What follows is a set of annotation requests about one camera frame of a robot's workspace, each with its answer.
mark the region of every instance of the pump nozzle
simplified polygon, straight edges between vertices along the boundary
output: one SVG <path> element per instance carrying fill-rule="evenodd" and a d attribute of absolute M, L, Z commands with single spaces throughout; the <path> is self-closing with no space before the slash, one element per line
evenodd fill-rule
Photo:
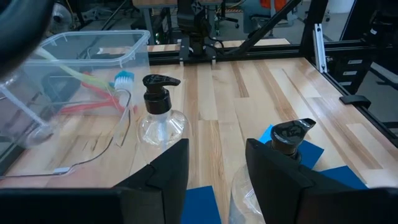
<path fill-rule="evenodd" d="M 147 75 L 142 80 L 147 91 L 144 94 L 145 105 L 150 114 L 168 112 L 172 103 L 170 93 L 164 86 L 178 86 L 181 81 L 164 75 Z"/>
<path fill-rule="evenodd" d="M 297 147 L 315 124 L 314 120 L 306 118 L 275 125 L 271 129 L 271 147 L 300 161 L 301 156 L 297 153 Z"/>

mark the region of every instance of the black clamp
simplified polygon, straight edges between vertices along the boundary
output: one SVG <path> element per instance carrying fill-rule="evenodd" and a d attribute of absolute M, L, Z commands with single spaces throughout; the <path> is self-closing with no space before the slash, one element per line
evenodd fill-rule
<path fill-rule="evenodd" d="M 348 95 L 340 97 L 340 101 L 345 105 L 363 106 L 369 109 L 371 103 L 365 96 L 361 95 Z"/>

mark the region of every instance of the black cable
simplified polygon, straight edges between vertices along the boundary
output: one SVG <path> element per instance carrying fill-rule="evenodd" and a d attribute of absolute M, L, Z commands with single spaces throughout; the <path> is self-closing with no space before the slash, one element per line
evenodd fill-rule
<path fill-rule="evenodd" d="M 124 4 L 127 2 L 127 0 L 124 0 L 122 4 L 112 13 L 112 15 L 108 18 L 108 20 L 105 22 L 104 26 L 102 27 L 101 30 L 105 30 L 105 27 L 111 22 L 111 19 L 120 11 L 120 9 L 124 6 Z"/>

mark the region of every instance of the wooden tabletop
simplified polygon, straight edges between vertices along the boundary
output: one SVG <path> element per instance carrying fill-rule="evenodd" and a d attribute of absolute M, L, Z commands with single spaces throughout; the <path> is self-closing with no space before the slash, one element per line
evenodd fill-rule
<path fill-rule="evenodd" d="M 223 0 L 200 0 L 200 3 L 222 3 Z M 157 6 L 157 5 L 177 5 L 177 0 L 132 0 L 136 7 L 142 6 Z"/>
<path fill-rule="evenodd" d="M 225 42 L 227 46 L 239 43 Z M 284 39 L 261 41 L 262 45 L 270 43 L 288 44 Z M 283 121 L 312 118 L 317 122 L 306 137 L 325 150 L 315 170 L 348 165 L 368 187 L 398 186 L 398 149 L 354 106 L 342 104 L 341 94 L 304 58 L 217 62 L 215 66 L 162 65 L 151 67 L 151 72 L 182 81 L 168 89 L 173 109 L 183 111 L 192 126 L 188 188 L 213 186 L 223 223 L 228 220 L 232 179 L 245 165 L 246 139 L 259 139 L 270 124 Z M 97 133 L 89 141 L 76 140 L 80 151 L 84 146 L 86 159 L 103 152 L 112 133 L 106 129 L 117 123 L 113 119 L 76 118 L 74 124 L 81 126 L 76 133 L 80 138 L 90 135 L 85 129 L 88 127 L 94 126 Z M 135 143 L 132 128 L 123 147 L 111 146 L 69 175 L 6 179 L 0 185 L 111 187 L 145 165 Z M 47 159 L 59 167 L 68 158 L 78 157 L 79 152 L 65 146 L 59 153 L 61 159 Z"/>

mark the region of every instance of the orange object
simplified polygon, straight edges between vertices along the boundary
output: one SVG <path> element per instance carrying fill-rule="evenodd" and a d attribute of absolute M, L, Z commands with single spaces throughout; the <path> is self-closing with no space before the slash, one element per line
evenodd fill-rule
<path fill-rule="evenodd" d="M 271 0 L 260 0 L 261 7 L 271 8 Z M 286 5 L 286 0 L 275 0 L 275 10 L 279 11 Z"/>

